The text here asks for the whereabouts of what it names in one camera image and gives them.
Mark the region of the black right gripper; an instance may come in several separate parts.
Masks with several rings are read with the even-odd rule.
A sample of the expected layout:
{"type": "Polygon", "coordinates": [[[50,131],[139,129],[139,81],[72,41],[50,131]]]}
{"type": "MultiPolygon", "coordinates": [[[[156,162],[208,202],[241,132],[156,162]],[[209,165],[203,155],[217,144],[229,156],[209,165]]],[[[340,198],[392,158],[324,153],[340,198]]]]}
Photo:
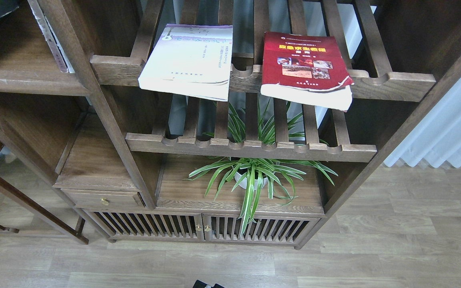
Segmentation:
{"type": "Polygon", "coordinates": [[[215,283],[214,285],[207,284],[201,280],[196,280],[192,286],[192,288],[224,288],[223,286],[215,283]]]}

